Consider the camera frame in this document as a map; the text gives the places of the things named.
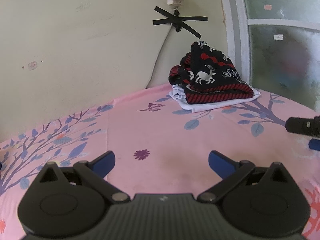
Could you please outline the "white folded garment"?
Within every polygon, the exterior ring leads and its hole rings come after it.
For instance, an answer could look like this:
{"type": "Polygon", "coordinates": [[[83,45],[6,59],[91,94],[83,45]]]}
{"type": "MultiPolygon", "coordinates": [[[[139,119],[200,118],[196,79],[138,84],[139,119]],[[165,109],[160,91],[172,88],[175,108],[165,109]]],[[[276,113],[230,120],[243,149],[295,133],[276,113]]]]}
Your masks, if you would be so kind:
{"type": "Polygon", "coordinates": [[[203,112],[203,111],[208,111],[208,110],[214,110],[218,108],[223,108],[223,107],[229,107],[229,106],[234,106],[240,103],[246,103],[246,102],[251,102],[253,100],[256,100],[261,96],[260,92],[250,86],[250,88],[253,90],[253,98],[249,99],[233,99],[233,100],[226,100],[226,101],[221,101],[221,102],[213,102],[213,103],[196,103],[196,104],[188,104],[186,100],[185,93],[183,91],[183,88],[178,86],[178,85],[173,85],[172,90],[169,92],[169,96],[174,99],[183,110],[189,110],[192,113],[197,113],[197,112],[203,112]]]}

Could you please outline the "white window frame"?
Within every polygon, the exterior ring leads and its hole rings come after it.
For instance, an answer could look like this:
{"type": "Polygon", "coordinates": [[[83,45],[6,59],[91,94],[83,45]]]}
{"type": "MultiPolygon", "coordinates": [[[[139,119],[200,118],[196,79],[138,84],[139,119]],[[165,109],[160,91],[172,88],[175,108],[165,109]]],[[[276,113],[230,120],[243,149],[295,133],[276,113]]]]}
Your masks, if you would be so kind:
{"type": "Polygon", "coordinates": [[[252,83],[251,26],[284,26],[319,31],[319,0],[221,0],[228,55],[252,83]]]}

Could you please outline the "black red reindeer sweater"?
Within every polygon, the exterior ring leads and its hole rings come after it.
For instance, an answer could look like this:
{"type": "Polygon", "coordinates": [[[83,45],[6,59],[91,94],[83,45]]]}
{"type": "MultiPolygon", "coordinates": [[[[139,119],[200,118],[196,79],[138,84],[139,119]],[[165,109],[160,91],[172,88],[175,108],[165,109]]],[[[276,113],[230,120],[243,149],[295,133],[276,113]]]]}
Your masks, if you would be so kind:
{"type": "Polygon", "coordinates": [[[180,64],[170,70],[169,83],[180,86],[188,104],[251,99],[253,89],[242,81],[230,58],[206,42],[194,42],[180,64]]]}

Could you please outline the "pink floral bed sheet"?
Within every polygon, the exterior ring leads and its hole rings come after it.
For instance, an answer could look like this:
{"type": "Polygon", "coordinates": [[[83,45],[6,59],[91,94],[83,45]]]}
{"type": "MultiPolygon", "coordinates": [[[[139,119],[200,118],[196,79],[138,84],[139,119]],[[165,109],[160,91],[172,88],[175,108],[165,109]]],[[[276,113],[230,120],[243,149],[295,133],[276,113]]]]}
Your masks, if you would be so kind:
{"type": "Polygon", "coordinates": [[[183,110],[163,85],[41,124],[1,143],[1,239],[24,231],[17,207],[33,179],[49,161],[72,166],[111,150],[116,164],[107,180],[129,195],[192,193],[220,179],[208,165],[212,150],[257,166],[284,164],[311,206],[304,229],[319,239],[319,152],[310,138],[288,133],[289,117],[316,112],[277,94],[210,111],[183,110]]]}

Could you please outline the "black tape cross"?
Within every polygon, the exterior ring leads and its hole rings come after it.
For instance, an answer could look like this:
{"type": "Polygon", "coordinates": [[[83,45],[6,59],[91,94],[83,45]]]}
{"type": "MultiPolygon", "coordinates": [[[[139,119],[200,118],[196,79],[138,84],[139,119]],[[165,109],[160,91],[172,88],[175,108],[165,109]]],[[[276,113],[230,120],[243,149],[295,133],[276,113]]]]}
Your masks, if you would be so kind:
{"type": "Polygon", "coordinates": [[[172,13],[165,11],[164,9],[156,6],[154,8],[154,11],[161,14],[165,18],[153,20],[153,22],[152,22],[153,26],[169,24],[169,25],[172,25],[176,29],[177,33],[180,32],[182,29],[185,29],[189,33],[193,34],[196,38],[201,38],[201,34],[198,33],[191,26],[186,24],[185,21],[203,21],[203,22],[208,21],[208,17],[206,17],[206,16],[181,16],[180,17],[180,13],[179,13],[178,9],[174,10],[174,13],[172,14],[172,13]]]}

